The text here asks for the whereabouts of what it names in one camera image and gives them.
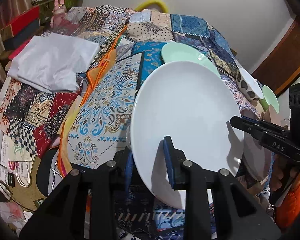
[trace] hand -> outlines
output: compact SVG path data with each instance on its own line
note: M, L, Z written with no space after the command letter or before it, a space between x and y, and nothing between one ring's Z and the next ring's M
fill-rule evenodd
M283 178L283 170L282 167L285 166L287 163L286 158L274 155L274 163L272 166L272 174L270 178L269 187L272 191L276 191L277 189L281 188L282 184L280 182L280 179ZM293 167L290 171L290 177L295 178L295 181L291 185L291 189L295 189L300 184L300 172L297 168Z

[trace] pink plastic bag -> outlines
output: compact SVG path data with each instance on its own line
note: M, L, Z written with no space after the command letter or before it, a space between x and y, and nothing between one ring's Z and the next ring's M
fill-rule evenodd
M25 219L22 208L16 203L0 202L0 216L6 223Z

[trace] white folded cloth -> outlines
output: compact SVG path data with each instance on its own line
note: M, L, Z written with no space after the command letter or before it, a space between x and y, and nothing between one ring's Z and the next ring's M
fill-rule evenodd
M99 51L98 43L78 37L34 36L12 60L8 75L41 91L76 91L76 73L87 71Z

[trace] black cable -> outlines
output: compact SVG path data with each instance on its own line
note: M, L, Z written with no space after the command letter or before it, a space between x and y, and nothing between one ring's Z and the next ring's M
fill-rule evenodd
M0 187L1 187L1 189L3 190L3 192L5 192L5 190L3 189L3 187L2 187L1 184L2 184L2 183L0 182ZM7 188L6 186L5 186L5 188L6 188L6 190L8 190L9 193L10 193L10 199L8 199L9 201L12 200L13 202L15 202L16 204L18 204L19 206L23 207L24 209L29 210L29 211L31 211L31 212L33 212L33 213L35 212L34 210L32 210L32 209L30 209L30 208L27 208L27 207L21 205L20 203L18 203L16 200L14 200L14 199L12 198L12 192L10 191L10 189Z

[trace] orange sleeve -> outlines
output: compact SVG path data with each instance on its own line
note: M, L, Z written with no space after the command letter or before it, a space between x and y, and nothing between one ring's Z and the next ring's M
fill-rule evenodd
M290 190L280 207L276 208L275 222L281 230L285 230L300 212L300 184Z

